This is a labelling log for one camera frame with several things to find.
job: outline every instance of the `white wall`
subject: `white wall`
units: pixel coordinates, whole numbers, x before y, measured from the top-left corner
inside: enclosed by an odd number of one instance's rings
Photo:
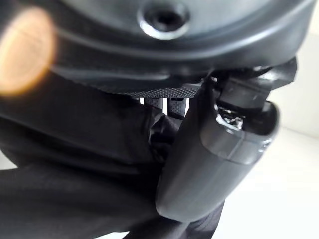
[[[298,62],[295,82],[272,91],[269,100],[279,105],[284,127],[319,138],[319,35],[306,37]]]

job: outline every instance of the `lens flare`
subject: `lens flare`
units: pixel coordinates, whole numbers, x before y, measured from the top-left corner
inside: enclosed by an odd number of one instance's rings
[[[35,86],[52,63],[54,25],[42,9],[21,12],[0,40],[0,94],[16,95]]]

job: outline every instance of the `black fabric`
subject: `black fabric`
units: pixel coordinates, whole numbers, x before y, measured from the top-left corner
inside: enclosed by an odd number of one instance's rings
[[[156,187],[180,121],[127,96],[56,75],[0,97],[0,238],[210,239],[222,205],[198,222],[161,217]]]

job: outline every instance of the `black plastic part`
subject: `black plastic part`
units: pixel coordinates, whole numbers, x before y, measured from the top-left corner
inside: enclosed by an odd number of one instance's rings
[[[144,104],[153,106],[160,110],[163,109],[163,98],[144,98]]]
[[[218,104],[240,112],[260,111],[269,93],[290,84],[297,72],[297,60],[274,67],[216,72],[220,89]]]
[[[167,99],[167,114],[173,118],[183,120],[186,110],[186,98]]]
[[[52,15],[59,36],[55,72],[64,75],[69,71],[65,76],[69,79],[81,71],[87,76],[111,72],[120,79],[124,76],[130,79],[129,75],[149,76],[149,81],[156,81],[152,79],[154,75],[191,75],[212,69],[286,62],[304,39],[315,4],[315,0],[273,0],[256,14],[224,28],[162,42],[128,37],[124,32],[86,19],[60,1],[19,2],[38,5]]]
[[[220,205],[258,162],[278,130],[279,112],[266,102],[244,121],[227,125],[206,85],[191,101],[159,182],[156,207],[162,216],[196,221]]]

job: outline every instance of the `orange light spot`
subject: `orange light spot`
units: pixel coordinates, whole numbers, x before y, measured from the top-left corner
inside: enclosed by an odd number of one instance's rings
[[[54,25],[37,7],[20,13],[0,40],[0,94],[16,95],[38,83],[52,63]]]

